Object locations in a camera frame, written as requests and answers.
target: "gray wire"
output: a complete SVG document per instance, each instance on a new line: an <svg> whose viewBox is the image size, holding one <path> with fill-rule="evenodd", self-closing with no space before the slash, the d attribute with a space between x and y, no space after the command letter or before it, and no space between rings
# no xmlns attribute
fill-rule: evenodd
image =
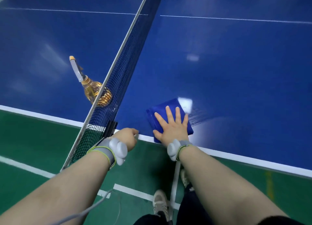
<svg viewBox="0 0 312 225"><path fill-rule="evenodd" d="M111 190L109 190L108 192L106 192L106 194L103 196L102 199L100 199L98 202L96 202L95 204L93 204L93 205L90 206L89 208L85 209L84 211L82 211L82 212L80 212L80 213L76 213L76 214L69 215L69 216L67 216L67 217L65 217L65 218L63 218L63 219L61 219L61 220L59 220L59 221L57 221L57 222L55 222L55 223L52 223L51 225L60 225L60 224L65 223L65 222L67 222L67 221L69 221L69 220L72 220L72 219L74 219L74 218L80 218L80 217L85 216L88 212L90 212L92 209L94 209L94 208L97 207L100 203L102 203L102 202L106 199L107 195L108 195L109 193L111 193L111 192L113 192L113 189L111 189ZM116 219L114 225L117 223L118 218L119 218L119 215L120 215L120 211L121 211L120 196L119 196L118 193L117 193L117 195L118 195L118 200L119 200L119 213L118 213L118 216L117 216L117 219Z"/></svg>

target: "black pants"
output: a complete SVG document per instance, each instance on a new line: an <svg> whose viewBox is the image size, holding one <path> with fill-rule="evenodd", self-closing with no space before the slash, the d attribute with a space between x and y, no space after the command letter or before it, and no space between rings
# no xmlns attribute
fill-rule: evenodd
<svg viewBox="0 0 312 225"><path fill-rule="evenodd" d="M177 214L177 225L190 224L209 224L213 222L201 202L199 201L192 184L189 184L184 190L184 197ZM163 212L158 215L147 214L139 218L134 225L168 225Z"/></svg>

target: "folded towel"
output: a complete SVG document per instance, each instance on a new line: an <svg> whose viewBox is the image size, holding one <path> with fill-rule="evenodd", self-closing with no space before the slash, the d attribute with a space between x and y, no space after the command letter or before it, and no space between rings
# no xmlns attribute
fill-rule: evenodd
<svg viewBox="0 0 312 225"><path fill-rule="evenodd" d="M180 108L180 113L181 113L181 120L183 121L184 116L185 116L185 112L183 111L183 109L181 108L181 105L178 101L177 98L172 99L170 101L164 102L162 104L159 104L157 106L151 107L149 109L146 110L147 112L147 118L149 120L149 123L151 124L153 130L158 130L160 133L163 133L163 129L161 127L161 125L159 124L158 120L155 117L155 112L157 112L159 115L162 116L162 118L168 122L168 118L167 118L167 113L166 113L166 106L170 107L170 110L172 112L172 115L174 117L175 120L175 108L179 107ZM193 134L194 131L191 127L191 124L188 122L188 135ZM160 141L158 139L156 139L154 137L154 142L155 143L160 143Z"/></svg>

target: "table tennis net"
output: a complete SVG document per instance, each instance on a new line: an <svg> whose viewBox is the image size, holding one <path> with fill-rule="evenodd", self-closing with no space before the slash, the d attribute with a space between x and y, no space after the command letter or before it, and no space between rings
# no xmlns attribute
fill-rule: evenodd
<svg viewBox="0 0 312 225"><path fill-rule="evenodd" d="M117 59L105 89L99 101L94 103L96 107L92 113L91 119L75 151L70 152L72 158L68 158L69 164L83 157L87 151L102 138L108 122L115 119L160 1L161 0L145 1L132 30L129 30L131 33Z"/></svg>

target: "blue table surface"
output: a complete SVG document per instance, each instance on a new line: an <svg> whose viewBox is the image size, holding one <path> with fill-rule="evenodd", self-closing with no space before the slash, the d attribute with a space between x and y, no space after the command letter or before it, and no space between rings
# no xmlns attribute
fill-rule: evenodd
<svg viewBox="0 0 312 225"><path fill-rule="evenodd" d="M91 104L68 57L103 81L141 1L1 2L129 14L0 9L0 104L83 122ZM152 136L146 109L186 97L194 144L312 169L312 23L210 19L312 22L311 14L310 0L162 0L118 128Z"/></svg>

